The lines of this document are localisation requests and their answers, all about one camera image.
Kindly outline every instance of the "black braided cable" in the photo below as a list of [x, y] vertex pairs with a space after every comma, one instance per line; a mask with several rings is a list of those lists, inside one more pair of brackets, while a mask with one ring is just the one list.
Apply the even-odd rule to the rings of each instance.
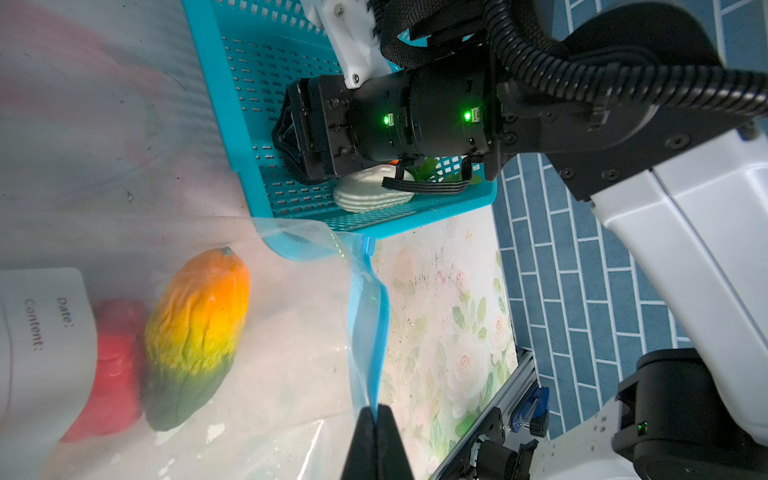
[[708, 65], [587, 66], [531, 45], [510, 0], [484, 0], [483, 21], [513, 77], [566, 101], [687, 107], [744, 116], [768, 111], [768, 75]]

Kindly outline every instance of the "table surface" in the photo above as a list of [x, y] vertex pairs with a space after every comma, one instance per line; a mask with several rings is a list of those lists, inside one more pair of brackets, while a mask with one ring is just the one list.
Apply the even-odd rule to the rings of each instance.
[[373, 267], [392, 304], [380, 402], [422, 480], [517, 367], [492, 210], [380, 240]]

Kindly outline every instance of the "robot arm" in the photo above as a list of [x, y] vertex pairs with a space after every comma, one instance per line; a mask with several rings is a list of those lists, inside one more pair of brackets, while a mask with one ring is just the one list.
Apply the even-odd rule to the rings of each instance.
[[[384, 56], [406, 70], [356, 88], [348, 75], [289, 86], [273, 131], [286, 165], [307, 183], [400, 159], [384, 187], [454, 194], [473, 163], [494, 180], [518, 153], [548, 154], [685, 327], [734, 429], [768, 445], [768, 141], [753, 123], [768, 111], [768, 76], [723, 68], [701, 27], [669, 5], [616, 8], [559, 43], [530, 21], [529, 0], [426, 3], [368, 4]], [[404, 26], [428, 47], [400, 45]], [[404, 181], [403, 164], [427, 155], [462, 155], [464, 181]], [[623, 431], [616, 415], [605, 435]], [[582, 431], [558, 443], [577, 445], [568, 439]], [[536, 466], [532, 478], [554, 474]]]

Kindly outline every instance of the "red bell pepper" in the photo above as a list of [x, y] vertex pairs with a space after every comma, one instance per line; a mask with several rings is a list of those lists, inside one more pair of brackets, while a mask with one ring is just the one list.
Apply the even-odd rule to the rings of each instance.
[[83, 411], [62, 442], [128, 430], [141, 418], [142, 337], [147, 308], [142, 302], [112, 299], [92, 305], [96, 319], [98, 360], [93, 389]]

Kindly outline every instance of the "blue plastic basket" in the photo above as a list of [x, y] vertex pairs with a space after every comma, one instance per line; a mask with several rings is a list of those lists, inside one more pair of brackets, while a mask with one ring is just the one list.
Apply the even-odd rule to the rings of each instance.
[[[361, 214], [341, 210], [333, 183], [296, 182], [270, 137], [291, 81], [341, 73], [326, 33], [291, 0], [184, 0], [184, 7], [230, 166], [254, 217], [310, 218], [336, 231], [383, 238], [495, 199], [496, 183], [483, 181], [459, 195], [416, 195], [407, 204]], [[440, 161], [439, 176], [460, 169], [458, 157]]]

